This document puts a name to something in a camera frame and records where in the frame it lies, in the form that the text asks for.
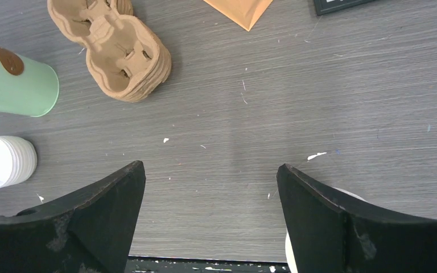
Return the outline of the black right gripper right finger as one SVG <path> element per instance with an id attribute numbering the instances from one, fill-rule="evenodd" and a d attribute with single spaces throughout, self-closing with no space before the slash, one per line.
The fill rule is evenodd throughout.
<path id="1" fill-rule="evenodd" d="M 437 220 L 362 201 L 289 164 L 277 185 L 298 272 L 437 272 Z"/>

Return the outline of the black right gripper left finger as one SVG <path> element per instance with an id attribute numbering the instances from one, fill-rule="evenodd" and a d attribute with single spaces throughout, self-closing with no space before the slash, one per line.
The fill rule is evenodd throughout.
<path id="1" fill-rule="evenodd" d="M 136 160 L 14 216 L 0 216 L 0 272 L 124 272 L 145 191 Z"/>

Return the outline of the stacked paper coffee cups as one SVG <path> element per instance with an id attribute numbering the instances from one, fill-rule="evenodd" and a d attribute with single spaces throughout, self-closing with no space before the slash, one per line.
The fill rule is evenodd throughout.
<path id="1" fill-rule="evenodd" d="M 350 196 L 353 196 L 357 199 L 360 199 L 362 201 L 366 201 L 364 198 L 362 198 L 359 195 L 356 195 L 352 192 L 346 191 L 346 190 L 341 189 L 341 188 L 336 188 L 336 187 L 335 187 L 335 189 L 337 189 L 338 191 L 341 191 L 343 193 L 346 193 Z M 285 238 L 285 254 L 286 254 L 286 260 L 287 260 L 287 264 L 288 264 L 290 272 L 291 273 L 298 273 L 298 269 L 297 269 L 295 257 L 294 257 L 294 252 L 293 252 L 292 244 L 291 244 L 291 240 L 290 240 L 290 235 L 289 235 L 288 231 L 286 232 L 286 238 Z"/>

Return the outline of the brown paper takeout bag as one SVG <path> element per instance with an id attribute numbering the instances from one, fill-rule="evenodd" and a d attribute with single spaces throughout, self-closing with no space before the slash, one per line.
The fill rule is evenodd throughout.
<path id="1" fill-rule="evenodd" d="M 250 31 L 272 0 L 204 0 L 214 9 Z"/>

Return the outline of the white cup lid stack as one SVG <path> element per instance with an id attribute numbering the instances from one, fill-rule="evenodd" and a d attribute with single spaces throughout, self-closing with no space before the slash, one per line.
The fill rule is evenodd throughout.
<path id="1" fill-rule="evenodd" d="M 17 136 L 0 136 L 0 188 L 28 180 L 37 163 L 31 142 Z"/>

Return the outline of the green straw holder cup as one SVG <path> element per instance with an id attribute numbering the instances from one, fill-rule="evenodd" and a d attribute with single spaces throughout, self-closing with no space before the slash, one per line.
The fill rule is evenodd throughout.
<path id="1" fill-rule="evenodd" d="M 0 47 L 0 112 L 41 117 L 55 106 L 60 84 L 52 67 Z"/>

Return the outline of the brown cardboard cup carrier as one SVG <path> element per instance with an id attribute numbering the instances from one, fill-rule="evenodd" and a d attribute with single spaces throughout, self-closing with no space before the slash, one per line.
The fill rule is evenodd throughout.
<path id="1" fill-rule="evenodd" d="M 101 90 L 125 102 L 144 100 L 171 72 L 162 41 L 133 14 L 131 1 L 48 1 L 61 33 L 86 49 L 86 65 Z"/>

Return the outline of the black white checkerboard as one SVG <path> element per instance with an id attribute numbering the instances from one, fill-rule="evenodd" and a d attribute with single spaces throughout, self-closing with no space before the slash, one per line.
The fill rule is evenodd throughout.
<path id="1" fill-rule="evenodd" d="M 362 5 L 373 0 L 313 0 L 318 16 Z"/>

